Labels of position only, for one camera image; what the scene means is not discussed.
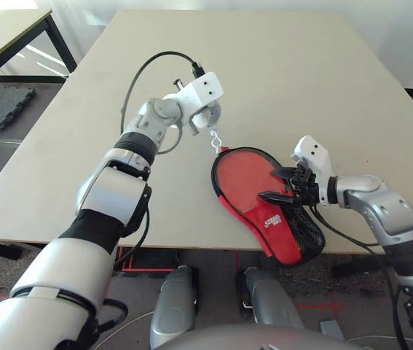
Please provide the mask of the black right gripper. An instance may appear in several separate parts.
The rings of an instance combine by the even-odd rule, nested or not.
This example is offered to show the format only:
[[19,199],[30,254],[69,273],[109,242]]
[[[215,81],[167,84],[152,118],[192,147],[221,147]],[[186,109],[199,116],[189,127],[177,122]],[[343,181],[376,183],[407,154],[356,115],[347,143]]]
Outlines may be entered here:
[[316,175],[304,164],[294,167],[279,167],[271,174],[280,179],[291,180],[294,196],[287,196],[278,192],[264,191],[258,196],[276,206],[293,206],[294,202],[300,206],[316,206],[319,202],[319,186],[315,181]]

